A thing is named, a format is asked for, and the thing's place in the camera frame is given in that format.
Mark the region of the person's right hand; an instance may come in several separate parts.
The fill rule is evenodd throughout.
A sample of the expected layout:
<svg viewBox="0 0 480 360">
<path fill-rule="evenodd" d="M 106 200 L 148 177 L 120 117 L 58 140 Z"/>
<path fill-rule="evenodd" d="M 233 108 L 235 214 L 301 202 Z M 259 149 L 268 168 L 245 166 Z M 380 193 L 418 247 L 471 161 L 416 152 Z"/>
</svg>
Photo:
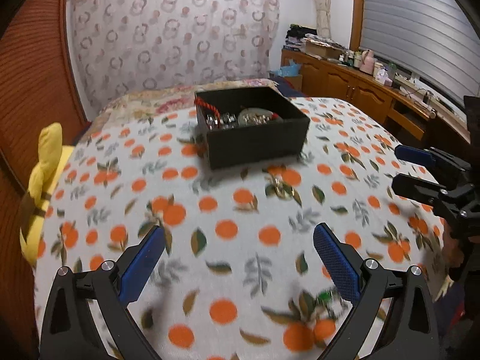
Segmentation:
<svg viewBox="0 0 480 360">
<path fill-rule="evenodd" d="M 467 275 L 476 270 L 475 246 L 472 237 L 456 239 L 453 233 L 452 228 L 446 224 L 442 235 L 442 255 L 450 278 L 455 282 L 465 283 Z"/>
</svg>

